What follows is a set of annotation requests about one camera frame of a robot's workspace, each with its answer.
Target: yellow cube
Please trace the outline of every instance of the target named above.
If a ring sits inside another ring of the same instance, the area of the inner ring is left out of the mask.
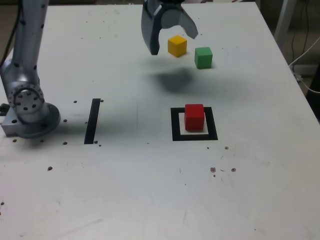
[[[174,36],[168,40],[168,52],[175,57],[180,57],[187,53],[187,39],[182,36]]]

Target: wooden block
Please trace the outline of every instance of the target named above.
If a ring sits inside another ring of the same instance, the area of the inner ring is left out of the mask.
[[[168,40],[168,52],[175,57],[180,57],[187,53],[187,40],[177,35]]]
[[[187,131],[203,131],[205,109],[202,104],[186,104],[184,107],[184,127]]]
[[[198,47],[195,49],[194,62],[198,69],[210,69],[212,67],[212,51],[210,47]]]

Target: table surface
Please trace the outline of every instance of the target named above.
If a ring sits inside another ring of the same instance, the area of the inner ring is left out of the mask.
[[[48,8],[38,73],[67,122],[32,140],[0,131],[1,240],[320,238],[319,124],[258,8],[184,8],[199,36],[180,58],[179,26],[150,55],[141,5]],[[212,69],[196,69],[197,47]],[[93,98],[98,144],[84,145]],[[170,109],[195,103],[218,140],[172,141]]]

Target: green cube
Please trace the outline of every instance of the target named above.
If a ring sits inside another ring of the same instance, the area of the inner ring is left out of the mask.
[[[210,47],[195,49],[194,62],[198,69],[210,69],[212,66],[212,51]]]

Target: black tape strip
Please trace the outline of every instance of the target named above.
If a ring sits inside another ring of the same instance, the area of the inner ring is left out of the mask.
[[[84,137],[84,144],[94,144],[100,107],[100,98],[92,99],[91,110]]]

